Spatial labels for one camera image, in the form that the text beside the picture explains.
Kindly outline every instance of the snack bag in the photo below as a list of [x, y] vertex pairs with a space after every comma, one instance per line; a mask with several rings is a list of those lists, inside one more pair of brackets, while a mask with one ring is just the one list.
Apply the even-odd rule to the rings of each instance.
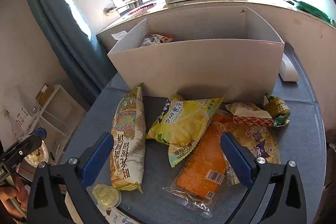
[[140, 47], [158, 45], [172, 42], [174, 39], [172, 37], [167, 37], [160, 34], [148, 34], [143, 39], [143, 42]]
[[142, 192], [146, 125], [141, 85], [119, 102], [111, 134], [114, 138], [110, 155], [113, 187], [127, 191], [139, 189]]
[[291, 112], [285, 101], [280, 97], [266, 93], [264, 96], [264, 108], [274, 119], [275, 127], [282, 127], [289, 123], [288, 117]]
[[169, 145], [169, 162], [174, 167], [194, 149], [223, 98], [185, 101], [174, 94], [146, 138]]
[[204, 136], [199, 141], [185, 166], [169, 188], [180, 197], [178, 201], [191, 209], [193, 206], [203, 216], [209, 217], [218, 198], [220, 185], [225, 185], [226, 161], [220, 146], [221, 133], [217, 123], [232, 121], [232, 117], [217, 111]]
[[273, 126], [273, 118], [269, 113], [255, 104], [232, 103], [225, 105], [226, 109], [233, 114], [233, 122], [262, 127]]
[[[263, 157], [269, 163], [280, 164], [277, 141], [267, 127], [248, 126], [234, 122], [217, 123], [216, 126], [221, 133], [231, 132], [237, 141], [242, 146], [246, 146], [256, 158]], [[229, 163], [227, 163], [227, 176], [229, 185], [239, 183]]]

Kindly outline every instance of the cartoon character print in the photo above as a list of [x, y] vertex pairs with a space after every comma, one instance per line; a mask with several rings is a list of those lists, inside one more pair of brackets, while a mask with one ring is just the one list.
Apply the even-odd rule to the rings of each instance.
[[261, 141], [262, 136], [259, 130], [257, 130], [256, 132], [252, 133], [252, 137], [255, 139], [255, 141], [258, 143]]
[[268, 158], [270, 155], [265, 151], [265, 141], [263, 140], [261, 143], [258, 143], [255, 147], [253, 147], [251, 153], [256, 157], [263, 157], [263, 158]]

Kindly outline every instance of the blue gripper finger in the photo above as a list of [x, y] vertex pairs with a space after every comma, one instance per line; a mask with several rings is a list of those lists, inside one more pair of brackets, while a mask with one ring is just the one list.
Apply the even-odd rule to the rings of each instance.
[[244, 158], [243, 154], [239, 151], [237, 145], [240, 146], [240, 149], [248, 150], [248, 148], [241, 146], [236, 140], [235, 144], [228, 134], [231, 133], [224, 133], [221, 136], [220, 147], [223, 150], [223, 153], [226, 156], [227, 160], [229, 161], [230, 165], [232, 166], [240, 183], [248, 188], [251, 188], [254, 183], [252, 179], [252, 167]]
[[44, 128], [40, 127], [36, 130], [34, 130], [30, 135], [35, 135], [40, 137], [42, 140], [44, 140], [47, 136], [47, 132]]
[[81, 174], [81, 185], [84, 188], [91, 186], [95, 182], [100, 170], [103, 168], [106, 160], [112, 152], [113, 145], [114, 139], [112, 134], [109, 133], [87, 160], [86, 164], [82, 168]]

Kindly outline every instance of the green snack package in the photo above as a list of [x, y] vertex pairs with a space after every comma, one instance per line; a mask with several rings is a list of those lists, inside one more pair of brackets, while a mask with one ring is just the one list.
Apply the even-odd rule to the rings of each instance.
[[291, 112], [285, 101], [280, 97], [266, 93], [264, 96], [264, 108], [274, 119], [275, 127], [282, 127], [289, 123], [288, 117]]
[[186, 101], [177, 93], [173, 94], [146, 139], [169, 145], [169, 162], [174, 167], [195, 148], [223, 99], [224, 96]]

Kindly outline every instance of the barcode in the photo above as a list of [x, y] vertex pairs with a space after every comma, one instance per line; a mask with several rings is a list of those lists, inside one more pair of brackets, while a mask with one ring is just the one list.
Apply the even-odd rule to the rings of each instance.
[[217, 173], [216, 171], [209, 170], [205, 178], [220, 185], [224, 179], [224, 175]]
[[207, 198], [207, 199], [212, 199], [214, 194], [215, 194], [214, 192], [209, 191], [209, 192], [207, 193], [207, 195], [205, 196], [205, 198]]

